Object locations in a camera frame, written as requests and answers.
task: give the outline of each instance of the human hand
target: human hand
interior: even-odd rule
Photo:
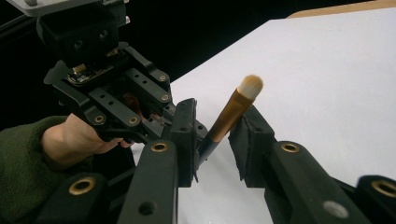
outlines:
[[[74,114],[70,114],[64,123],[48,128],[41,144],[45,161],[54,171],[65,170],[93,154],[108,152],[117,144],[122,147],[131,145],[122,138],[104,142],[90,125]]]

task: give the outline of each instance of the dark green sweater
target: dark green sweater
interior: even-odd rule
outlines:
[[[41,205],[67,177],[89,169],[89,162],[84,161],[67,172],[56,173],[44,163],[41,136],[65,119],[64,116],[50,117],[0,132],[0,218],[3,222],[32,222]]]

